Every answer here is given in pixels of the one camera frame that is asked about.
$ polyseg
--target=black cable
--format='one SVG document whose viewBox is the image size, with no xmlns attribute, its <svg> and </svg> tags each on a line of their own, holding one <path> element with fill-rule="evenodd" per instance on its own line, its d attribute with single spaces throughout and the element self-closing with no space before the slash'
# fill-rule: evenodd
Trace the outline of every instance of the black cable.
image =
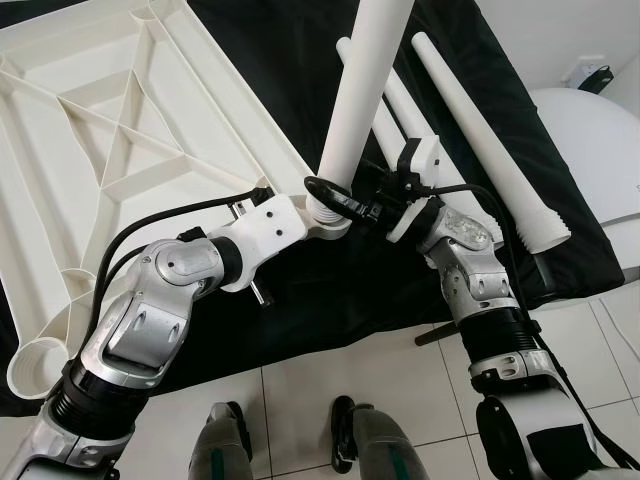
<svg viewBox="0 0 640 480">
<path fill-rule="evenodd" d="M 491 208 L 493 209 L 493 214 L 497 217 L 498 223 L 502 226 L 502 237 L 504 239 L 504 248 L 507 252 L 507 262 L 509 263 L 509 269 L 511 270 L 511 283 L 513 285 L 513 294 L 516 297 L 516 300 L 520 304 L 520 310 L 522 312 L 523 317 L 527 322 L 532 322 L 531 317 L 529 315 L 529 310 L 527 308 L 527 304 L 525 302 L 524 292 L 522 290 L 522 286 L 520 285 L 520 279 L 518 278 L 517 270 L 516 270 L 516 261 L 515 256 L 513 254 L 513 246 L 511 243 L 511 236 L 509 235 L 509 231 L 506 228 L 506 216 L 504 214 L 504 210 L 500 206 L 500 203 L 496 200 L 496 198 L 489 192 L 487 189 L 473 184 L 461 184 L 461 185 L 452 185 L 450 187 L 438 187 L 438 188 L 429 188 L 429 187 L 418 187 L 416 189 L 420 195 L 430 196 L 430 195 L 444 195 L 447 193 L 454 192 L 462 192 L 462 191 L 471 191 L 475 194 L 482 196 L 485 200 L 489 202 Z M 580 400 L 578 396 L 578 392 L 576 392 L 575 388 L 571 384 L 569 380 L 569 376 L 565 369 L 560 365 L 560 362 L 551 351 L 547 343 L 542 339 L 540 332 L 534 331 L 533 338 L 538 343 L 540 348 L 545 350 L 549 354 L 549 358 L 553 363 L 558 375 L 562 379 L 562 381 L 567 386 L 569 392 L 573 396 L 574 400 L 578 404 L 578 407 L 584 414 L 589 426 L 593 430 L 593 435 L 600 442 L 603 448 L 611 455 L 611 458 L 620 466 L 621 468 L 628 468 L 634 470 L 640 470 L 640 463 L 636 459 L 634 459 L 631 455 L 629 455 L 623 448 L 621 448 L 618 444 L 616 444 L 613 440 L 611 440 L 607 435 L 598 428 L 595 421 L 589 414 L 589 411 Z"/>
<path fill-rule="evenodd" d="M 109 246 L 106 248 L 102 260 L 100 261 L 100 267 L 98 268 L 98 274 L 96 275 L 96 284 L 93 292 L 93 302 L 91 304 L 91 316 L 89 317 L 89 324 L 87 326 L 87 331 L 84 336 L 84 340 L 82 341 L 82 346 L 80 350 L 82 350 L 91 335 L 95 331 L 98 326 L 98 321 L 100 320 L 100 306 L 102 304 L 102 299 L 104 298 L 105 292 L 105 280 L 107 277 L 107 271 L 109 269 L 109 265 L 111 264 L 111 260 L 115 255 L 118 247 L 122 244 L 122 242 L 133 232 L 141 229 L 142 227 L 146 227 L 151 223 L 158 222 L 160 220 L 165 220 L 167 218 L 175 217 L 177 215 L 183 215 L 185 213 L 195 212 L 197 210 L 204 210 L 206 208 L 212 207 L 220 207 L 223 205 L 228 205 L 230 203 L 240 202 L 242 200 L 246 200 L 248 198 L 253 197 L 258 192 L 260 192 L 260 188 L 254 188 L 253 190 L 241 193 L 239 195 L 233 195 L 230 197 L 224 198 L 216 198 L 213 200 L 205 200 L 204 202 L 192 203 L 190 205 L 185 205 L 183 207 L 172 208 L 169 210 L 165 210 L 163 212 L 154 213 L 149 215 L 148 217 L 144 217 L 137 222 L 132 223 L 128 227 L 124 228 L 116 237 L 111 241 Z"/>
<path fill-rule="evenodd" d="M 131 260 L 136 255 L 139 255 L 140 253 L 142 253 L 142 251 L 147 247 L 148 247 L 148 245 L 142 245 L 141 247 L 134 248 L 129 253 L 125 254 L 120 260 L 118 260 L 113 267 L 111 267 L 111 270 L 109 270 L 109 273 L 107 273 L 107 276 L 104 279 L 104 292 L 105 293 L 107 292 L 107 290 L 109 288 L 109 285 L 111 285 L 111 282 L 113 281 L 113 278 L 117 275 L 118 271 L 124 266 L 124 264 L 127 263 L 129 260 Z"/>
</svg>

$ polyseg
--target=white tube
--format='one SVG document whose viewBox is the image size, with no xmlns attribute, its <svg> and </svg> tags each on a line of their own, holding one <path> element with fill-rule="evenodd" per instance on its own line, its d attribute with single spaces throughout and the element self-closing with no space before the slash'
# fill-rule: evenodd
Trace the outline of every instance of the white tube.
<svg viewBox="0 0 640 480">
<path fill-rule="evenodd" d="M 511 212 L 527 250 L 540 253 L 567 240 L 571 232 L 560 215 L 542 202 L 429 37 L 420 32 L 411 43 Z"/>
<path fill-rule="evenodd" d="M 340 55 L 342 63 L 346 62 L 351 40 L 348 37 L 342 37 L 336 44 L 336 50 Z M 391 116 L 391 112 L 387 105 L 381 99 L 378 104 L 375 116 L 373 117 L 373 133 L 378 140 L 380 150 L 384 155 L 389 169 L 395 171 L 398 165 L 398 157 L 402 153 L 402 149 L 407 143 L 402 136 L 402 132 L 398 128 L 396 121 Z"/>
<path fill-rule="evenodd" d="M 361 0 L 318 176 L 351 188 L 413 0 Z M 322 223 L 340 216 L 311 195 L 307 209 Z"/>
</svg>

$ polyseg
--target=black cloth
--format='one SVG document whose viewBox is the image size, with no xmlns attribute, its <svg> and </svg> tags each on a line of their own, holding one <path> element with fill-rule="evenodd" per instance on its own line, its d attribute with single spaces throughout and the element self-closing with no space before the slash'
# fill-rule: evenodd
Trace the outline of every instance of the black cloth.
<svg viewBox="0 0 640 480">
<path fill-rule="evenodd" d="M 1 4 L 0 26 L 72 3 Z M 305 161 L 317 169 L 342 72 L 335 43 L 350 34 L 357 1 L 192 0 L 190 5 Z M 395 67 L 463 177 L 493 190 L 411 48 L 411 36 L 420 30 L 429 33 L 542 199 L 572 231 L 570 240 L 534 258 L 517 240 L 510 218 L 503 226 L 514 239 L 528 306 L 619 286 L 622 272 L 609 241 L 476 4 L 417 0 Z M 364 158 L 384 165 L 372 137 Z M 361 168 L 355 195 L 365 196 L 372 187 Z M 189 336 L 161 392 L 348 345 L 374 332 L 450 318 L 437 274 L 413 245 L 393 245 L 358 228 L 338 241 L 295 245 L 259 273 L 276 305 L 261 310 L 248 289 L 216 292 L 198 301 Z M 4 382 L 15 337 L 9 314 L 4 312 L 1 320 Z M 28 410 L 16 407 L 6 394 L 0 401 L 0 415 Z"/>
</svg>

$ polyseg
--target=white mounting plate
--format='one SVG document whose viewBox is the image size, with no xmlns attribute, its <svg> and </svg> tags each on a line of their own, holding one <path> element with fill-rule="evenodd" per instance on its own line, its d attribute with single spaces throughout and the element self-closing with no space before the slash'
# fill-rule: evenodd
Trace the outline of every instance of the white mounting plate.
<svg viewBox="0 0 640 480">
<path fill-rule="evenodd" d="M 7 376 L 23 398 L 77 353 L 119 230 L 257 184 L 304 195 L 311 174 L 184 0 L 90 0 L 0 30 L 0 171 L 0 278 L 20 341 Z M 116 258 L 232 220 L 166 220 Z"/>
</svg>

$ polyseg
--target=floor tile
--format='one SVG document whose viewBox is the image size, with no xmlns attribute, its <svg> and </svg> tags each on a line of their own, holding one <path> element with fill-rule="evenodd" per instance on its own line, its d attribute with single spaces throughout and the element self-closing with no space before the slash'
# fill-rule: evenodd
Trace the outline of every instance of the floor tile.
<svg viewBox="0 0 640 480">
<path fill-rule="evenodd" d="M 437 344 L 416 347 L 425 327 L 372 335 L 349 347 L 264 367 L 273 473 L 329 463 L 332 401 L 347 394 L 391 415 L 414 444 L 464 430 Z"/>
<path fill-rule="evenodd" d="M 469 377 L 469 355 L 462 344 L 460 334 L 440 340 L 442 355 L 451 378 L 453 391 L 460 406 L 460 414 L 467 434 L 478 433 L 476 406 L 483 396 L 471 386 Z"/>
<path fill-rule="evenodd" d="M 531 316 L 587 408 L 630 398 L 588 302 Z"/>
<path fill-rule="evenodd" d="M 484 447 L 482 446 L 480 435 L 470 435 L 469 444 L 471 445 L 471 453 L 473 454 L 473 460 L 476 463 L 478 477 L 480 477 L 480 480 L 495 480 L 496 477 L 489 469 L 487 455 L 484 453 Z"/>
<path fill-rule="evenodd" d="M 477 480 L 475 465 L 466 438 L 417 447 L 416 452 L 430 480 Z M 347 475 L 338 475 L 330 466 L 274 477 L 277 480 L 359 480 L 358 464 Z"/>
<path fill-rule="evenodd" d="M 34 417 L 0 417 L 0 472 L 13 458 L 33 420 Z"/>
<path fill-rule="evenodd" d="M 618 328 L 632 343 L 635 351 L 640 353 L 640 281 L 612 290 L 591 301 L 591 307 L 602 327 L 631 395 L 640 396 L 640 359 L 636 357 L 634 351 L 616 329 L 602 305 L 603 303 Z"/>
<path fill-rule="evenodd" d="M 640 460 L 640 415 L 631 400 L 591 408 L 589 413 L 605 435 Z M 598 456 L 605 464 L 615 466 L 602 447 L 598 449 Z"/>
<path fill-rule="evenodd" d="M 118 462 L 122 478 L 186 478 L 211 406 L 232 400 L 242 407 L 251 435 L 254 478 L 270 476 L 262 379 L 256 369 L 152 398 Z"/>
</svg>

